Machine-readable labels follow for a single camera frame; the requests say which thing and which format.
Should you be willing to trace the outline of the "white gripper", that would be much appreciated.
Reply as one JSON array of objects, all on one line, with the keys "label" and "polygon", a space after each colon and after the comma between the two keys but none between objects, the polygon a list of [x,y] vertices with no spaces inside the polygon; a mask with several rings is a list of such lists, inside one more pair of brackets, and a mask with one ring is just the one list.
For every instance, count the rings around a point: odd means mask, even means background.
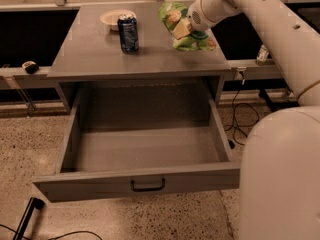
[{"label": "white gripper", "polygon": [[213,26],[213,23],[205,15],[201,0],[196,0],[188,8],[188,18],[182,18],[174,23],[172,35],[176,39],[181,39],[195,31],[205,31]]}]

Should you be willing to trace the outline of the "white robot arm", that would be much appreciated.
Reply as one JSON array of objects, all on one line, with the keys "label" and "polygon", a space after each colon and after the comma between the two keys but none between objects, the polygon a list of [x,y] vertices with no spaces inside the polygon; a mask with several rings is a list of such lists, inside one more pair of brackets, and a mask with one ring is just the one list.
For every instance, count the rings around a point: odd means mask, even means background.
[{"label": "white robot arm", "polygon": [[207,30],[239,13],[287,90],[242,149],[235,240],[320,240],[318,32],[281,0],[186,0]]}]

